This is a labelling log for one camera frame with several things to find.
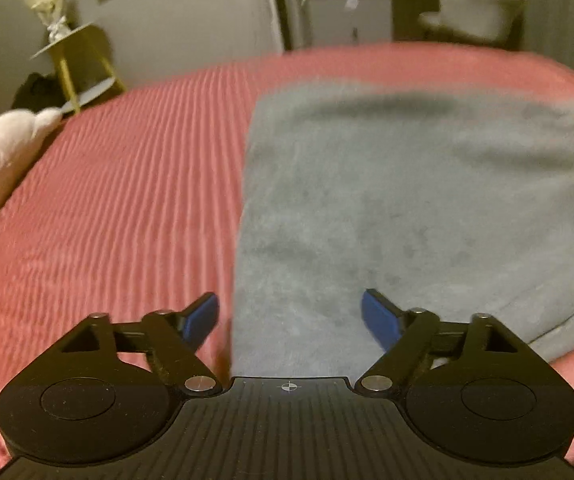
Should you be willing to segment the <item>wrapped flower bouquet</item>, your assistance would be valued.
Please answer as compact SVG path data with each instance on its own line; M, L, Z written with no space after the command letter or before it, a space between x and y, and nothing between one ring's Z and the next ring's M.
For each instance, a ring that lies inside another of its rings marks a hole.
M48 41L53 44L68 36L71 29L66 18L68 0L23 0L47 30Z

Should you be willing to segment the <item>black bag on floor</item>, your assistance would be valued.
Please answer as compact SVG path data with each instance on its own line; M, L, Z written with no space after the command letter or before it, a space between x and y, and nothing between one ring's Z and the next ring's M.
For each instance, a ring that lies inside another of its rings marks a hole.
M11 108L24 108L37 113L48 107L62 107L66 98L55 75L30 73L14 94Z

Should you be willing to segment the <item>grey bedside cabinet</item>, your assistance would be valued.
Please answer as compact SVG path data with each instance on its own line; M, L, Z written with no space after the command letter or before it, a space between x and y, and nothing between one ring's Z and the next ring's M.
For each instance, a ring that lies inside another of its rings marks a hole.
M380 44L393 39L392 0L298 0L301 47Z

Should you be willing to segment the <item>grey upholstered chair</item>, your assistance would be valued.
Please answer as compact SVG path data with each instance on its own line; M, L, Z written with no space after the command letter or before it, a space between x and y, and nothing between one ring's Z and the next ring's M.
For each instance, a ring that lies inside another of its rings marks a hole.
M438 0L439 10L419 14L418 24L432 32L474 44L500 46L510 38L525 0Z

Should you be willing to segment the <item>pink ribbed bedspread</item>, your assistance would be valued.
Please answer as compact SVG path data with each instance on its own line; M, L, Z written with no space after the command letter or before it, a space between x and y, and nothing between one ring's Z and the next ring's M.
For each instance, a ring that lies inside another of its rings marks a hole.
M540 55L402 42L215 66L70 118L0 211L0 389L90 312L133 320L206 290L228 308L255 103L325 79L574 98L574 71Z

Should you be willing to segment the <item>yellow side table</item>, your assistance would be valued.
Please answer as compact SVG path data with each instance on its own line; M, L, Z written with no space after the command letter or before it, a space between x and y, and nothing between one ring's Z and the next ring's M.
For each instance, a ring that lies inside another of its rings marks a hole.
M37 50L30 60L48 58L64 96L61 111L80 114L108 96L127 90L113 66L111 46L104 29L88 22L69 35Z

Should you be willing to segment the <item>grey sweatpants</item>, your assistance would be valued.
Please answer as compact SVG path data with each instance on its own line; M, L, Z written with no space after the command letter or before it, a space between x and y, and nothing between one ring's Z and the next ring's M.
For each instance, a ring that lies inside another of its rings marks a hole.
M446 321L494 315L574 350L574 102L299 84L247 142L232 371L357 378L374 288Z

